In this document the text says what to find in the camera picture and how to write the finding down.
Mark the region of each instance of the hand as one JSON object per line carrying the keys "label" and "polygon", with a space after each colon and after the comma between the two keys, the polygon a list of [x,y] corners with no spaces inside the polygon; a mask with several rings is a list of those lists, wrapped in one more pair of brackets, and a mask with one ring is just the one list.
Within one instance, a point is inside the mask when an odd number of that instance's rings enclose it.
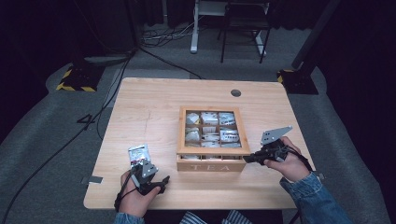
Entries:
{"label": "hand", "polygon": [[[125,182],[129,174],[130,172],[127,171],[121,176],[121,185]],[[135,188],[136,186],[134,185],[134,181],[132,181],[130,178],[122,195]],[[160,190],[161,188],[157,187],[145,196],[141,195],[139,191],[134,190],[122,199],[119,211],[121,213],[126,213],[135,217],[143,217],[148,210],[149,204],[152,202],[155,196],[157,196]]]}
{"label": "hand", "polygon": [[[288,137],[281,137],[280,140],[282,140],[286,146],[294,148],[301,154],[301,150],[297,148]],[[269,168],[278,170],[283,176],[293,182],[301,180],[310,174],[303,162],[292,153],[288,153],[288,157],[283,162],[265,160],[264,164]]]}

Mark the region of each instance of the wooden box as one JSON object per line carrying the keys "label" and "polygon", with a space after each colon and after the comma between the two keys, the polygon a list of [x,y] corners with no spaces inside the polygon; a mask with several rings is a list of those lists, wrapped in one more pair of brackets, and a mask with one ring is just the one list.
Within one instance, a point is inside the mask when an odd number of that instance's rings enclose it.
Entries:
{"label": "wooden box", "polygon": [[241,172],[244,169],[242,156],[250,155],[250,149],[237,107],[182,106],[179,122],[178,171]]}

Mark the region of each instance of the stand base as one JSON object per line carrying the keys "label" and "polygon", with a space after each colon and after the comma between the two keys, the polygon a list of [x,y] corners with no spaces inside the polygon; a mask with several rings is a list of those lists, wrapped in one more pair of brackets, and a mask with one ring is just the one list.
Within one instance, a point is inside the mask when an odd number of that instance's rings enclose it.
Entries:
{"label": "stand base", "polygon": [[276,73],[276,77],[289,94],[318,95],[318,90],[312,78],[301,76],[299,71],[282,69]]}
{"label": "stand base", "polygon": [[104,67],[89,66],[78,68],[70,66],[56,90],[97,91],[97,85],[104,71]]}

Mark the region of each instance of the denim jacket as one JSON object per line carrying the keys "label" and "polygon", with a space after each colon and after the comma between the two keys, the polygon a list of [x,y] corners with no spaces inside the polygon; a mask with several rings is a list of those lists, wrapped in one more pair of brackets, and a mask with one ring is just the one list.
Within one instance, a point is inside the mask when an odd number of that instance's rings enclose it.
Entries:
{"label": "denim jacket", "polygon": [[[295,183],[290,183],[286,178],[282,178],[279,183],[294,200],[304,224],[352,223],[314,173]],[[140,217],[117,213],[114,224],[121,223],[144,224],[145,222]]]}

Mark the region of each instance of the striped fabric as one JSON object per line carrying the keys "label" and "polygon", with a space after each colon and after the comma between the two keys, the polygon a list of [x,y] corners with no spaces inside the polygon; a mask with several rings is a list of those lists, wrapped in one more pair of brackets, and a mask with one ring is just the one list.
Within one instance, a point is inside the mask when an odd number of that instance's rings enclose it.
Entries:
{"label": "striped fabric", "polygon": [[[180,224],[206,224],[206,222],[198,218],[195,214],[187,212],[180,221]],[[231,210],[227,218],[221,221],[221,224],[252,224],[252,222],[238,211]]]}

